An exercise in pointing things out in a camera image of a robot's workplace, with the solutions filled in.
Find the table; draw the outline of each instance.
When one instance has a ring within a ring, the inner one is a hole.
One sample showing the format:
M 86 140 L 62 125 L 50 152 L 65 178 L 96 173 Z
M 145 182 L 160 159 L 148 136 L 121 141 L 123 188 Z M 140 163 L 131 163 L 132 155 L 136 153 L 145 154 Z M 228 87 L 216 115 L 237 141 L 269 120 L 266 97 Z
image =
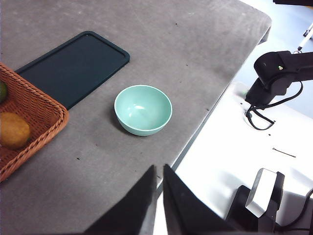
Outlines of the table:
M 237 0 L 3 0 L 1 7 L 1 60 L 13 69 L 85 30 L 131 55 L 1 184 L 3 235 L 81 232 L 151 164 L 161 177 L 270 27 L 267 15 Z M 114 98 L 134 84 L 155 86 L 172 101 L 172 119 L 156 135 L 136 137 L 117 122 Z
M 245 118 L 249 104 L 244 101 L 248 87 L 233 82 L 186 153 L 176 174 L 210 209 L 226 218 L 235 190 L 251 188 L 259 169 L 285 175 L 284 193 L 276 222 L 286 225 L 303 207 L 304 196 L 313 188 L 313 119 L 285 104 L 266 109 L 265 116 L 276 123 L 266 131 L 253 129 Z M 258 125 L 268 125 L 254 119 Z M 274 151 L 276 148 L 296 156 Z M 309 228 L 313 200 L 294 228 Z M 290 231 L 301 235 L 306 232 Z M 162 195 L 157 200 L 154 235 L 166 235 Z

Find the bowl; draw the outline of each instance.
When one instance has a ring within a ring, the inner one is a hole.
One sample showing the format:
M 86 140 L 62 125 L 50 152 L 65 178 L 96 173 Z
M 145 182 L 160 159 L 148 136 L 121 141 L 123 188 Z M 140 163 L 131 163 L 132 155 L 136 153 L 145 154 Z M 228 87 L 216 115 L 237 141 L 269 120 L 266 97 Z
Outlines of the bowl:
M 138 136 L 160 131 L 172 116 L 172 104 L 166 94 L 147 85 L 122 90 L 115 99 L 114 109 L 125 130 Z

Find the wicker basket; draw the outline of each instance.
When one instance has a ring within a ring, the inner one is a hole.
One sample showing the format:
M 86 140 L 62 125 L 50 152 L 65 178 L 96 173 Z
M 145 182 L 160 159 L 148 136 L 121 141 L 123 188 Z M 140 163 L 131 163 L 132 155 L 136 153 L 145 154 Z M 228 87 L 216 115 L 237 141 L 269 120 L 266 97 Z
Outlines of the wicker basket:
M 0 80 L 8 86 L 8 97 L 0 113 L 16 113 L 30 125 L 31 140 L 22 149 L 0 147 L 0 182 L 60 132 L 68 121 L 68 111 L 60 103 L 0 63 Z

